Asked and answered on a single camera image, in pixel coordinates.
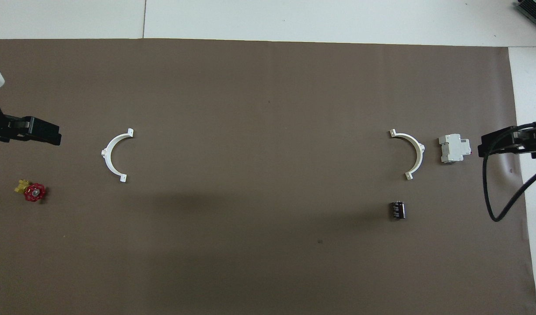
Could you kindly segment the white circuit breaker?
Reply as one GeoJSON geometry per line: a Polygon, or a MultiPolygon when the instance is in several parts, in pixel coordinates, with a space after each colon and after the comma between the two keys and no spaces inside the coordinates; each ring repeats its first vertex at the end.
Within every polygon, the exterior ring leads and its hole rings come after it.
{"type": "Polygon", "coordinates": [[[441,162],[445,164],[463,161],[464,156],[472,154],[469,139],[458,133],[440,136],[438,144],[441,146],[441,162]]]}

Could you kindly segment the brass valve with red handwheel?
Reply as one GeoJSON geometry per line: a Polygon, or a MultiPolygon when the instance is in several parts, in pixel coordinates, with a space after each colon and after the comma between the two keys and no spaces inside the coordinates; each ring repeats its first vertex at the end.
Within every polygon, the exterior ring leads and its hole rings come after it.
{"type": "Polygon", "coordinates": [[[46,186],[26,179],[20,179],[14,191],[23,195],[26,201],[37,202],[45,197],[46,186]]]}

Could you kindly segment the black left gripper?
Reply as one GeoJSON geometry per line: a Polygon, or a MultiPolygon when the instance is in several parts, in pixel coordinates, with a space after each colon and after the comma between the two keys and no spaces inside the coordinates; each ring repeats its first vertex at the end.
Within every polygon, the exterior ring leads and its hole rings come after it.
{"type": "Polygon", "coordinates": [[[34,116],[17,117],[3,114],[0,109],[0,142],[38,141],[59,146],[62,139],[60,127],[34,116]]]}

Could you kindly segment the brown paper table mat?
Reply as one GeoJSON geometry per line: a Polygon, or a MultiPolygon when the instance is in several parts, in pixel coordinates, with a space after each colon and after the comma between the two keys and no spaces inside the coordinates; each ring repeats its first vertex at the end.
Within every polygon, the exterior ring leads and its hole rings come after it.
{"type": "Polygon", "coordinates": [[[494,223],[476,154],[517,123],[508,48],[0,40],[0,72],[62,134],[0,142],[0,315],[536,315],[525,203],[494,223]]]}

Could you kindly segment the white half-ring pipe clamp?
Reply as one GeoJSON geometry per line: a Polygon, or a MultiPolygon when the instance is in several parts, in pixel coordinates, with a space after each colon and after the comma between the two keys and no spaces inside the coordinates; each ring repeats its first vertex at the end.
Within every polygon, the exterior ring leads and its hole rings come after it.
{"type": "Polygon", "coordinates": [[[134,129],[128,128],[125,133],[118,134],[115,137],[113,137],[107,144],[104,149],[101,151],[101,157],[104,160],[104,163],[106,165],[106,168],[110,173],[114,174],[118,177],[119,181],[122,183],[126,183],[127,175],[124,173],[121,173],[119,170],[116,169],[112,162],[112,154],[115,149],[115,147],[122,141],[128,139],[128,138],[134,138],[134,129]]]}
{"type": "Polygon", "coordinates": [[[420,167],[421,167],[421,165],[423,163],[424,152],[425,152],[426,148],[425,148],[423,143],[420,143],[412,135],[407,134],[407,133],[400,133],[395,128],[390,129],[389,134],[390,134],[391,138],[402,138],[402,139],[404,139],[406,142],[409,142],[412,145],[412,147],[414,148],[414,152],[416,154],[416,157],[415,157],[415,160],[414,160],[414,165],[408,171],[406,171],[404,173],[404,176],[406,177],[406,180],[412,181],[414,173],[416,173],[420,169],[420,167]]]}

